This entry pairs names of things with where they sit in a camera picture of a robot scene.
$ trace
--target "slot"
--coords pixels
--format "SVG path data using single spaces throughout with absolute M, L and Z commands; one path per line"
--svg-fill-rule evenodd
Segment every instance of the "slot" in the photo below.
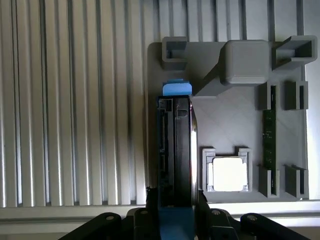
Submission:
M 161 140 L 160 140 L 160 149 L 162 151 L 165 151 L 166 146 L 166 114 L 162 112 L 161 115 Z
M 276 86 L 270 87 L 270 95 L 271 95 L 271 109 L 276 110 Z
M 160 170 L 167 172 L 168 171 L 168 164 L 167 164 L 167 159 L 165 154 L 160 155 Z
M 300 104 L 300 109 L 305 109 L 305 91 L 304 91 L 304 86 L 299 86 L 299 104 Z
M 172 100 L 171 99 L 166 101 L 165 111 L 172 112 Z
M 300 169 L 300 194 L 305 194 L 305 171 Z

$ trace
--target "ribbed metal surface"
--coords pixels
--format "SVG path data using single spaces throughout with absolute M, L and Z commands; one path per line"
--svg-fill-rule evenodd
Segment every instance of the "ribbed metal surface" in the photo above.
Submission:
M 144 204 L 149 44 L 315 35 L 312 6 L 0 0 L 0 207 Z

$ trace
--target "white square chip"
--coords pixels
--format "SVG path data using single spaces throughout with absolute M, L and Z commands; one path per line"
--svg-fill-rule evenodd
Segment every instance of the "white square chip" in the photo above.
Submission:
M 209 166 L 213 170 L 214 191 L 241 192 L 248 188 L 247 163 L 240 157 L 214 157 Z

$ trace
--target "gray block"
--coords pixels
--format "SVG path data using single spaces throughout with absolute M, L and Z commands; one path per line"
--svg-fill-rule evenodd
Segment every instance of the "gray block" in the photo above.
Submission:
M 286 81 L 285 82 L 285 110 L 306 110 L 308 104 L 308 82 Z
M 165 71 L 185 70 L 187 59 L 185 49 L 187 37 L 185 36 L 166 36 L 162 40 L 162 68 Z
M 265 83 L 270 71 L 270 48 L 264 40 L 230 40 L 219 59 L 224 69 L 223 84 L 256 86 Z
M 272 49 L 273 70 L 294 70 L 318 57 L 318 41 L 313 35 L 291 36 Z
M 259 166 L 259 192 L 267 198 L 279 198 L 280 197 L 280 171 L 275 171 L 276 177 L 276 190 L 275 194 L 271 193 L 271 170 Z
M 285 165 L 285 191 L 296 198 L 308 197 L 308 170 Z

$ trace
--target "circuit board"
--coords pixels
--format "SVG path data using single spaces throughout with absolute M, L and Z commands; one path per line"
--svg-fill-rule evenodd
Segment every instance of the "circuit board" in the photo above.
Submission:
M 271 170 L 271 194 L 276 194 L 276 131 L 277 131 L 277 111 L 276 111 L 276 86 L 270 89 L 271 109 L 264 110 L 263 118 L 263 166 Z

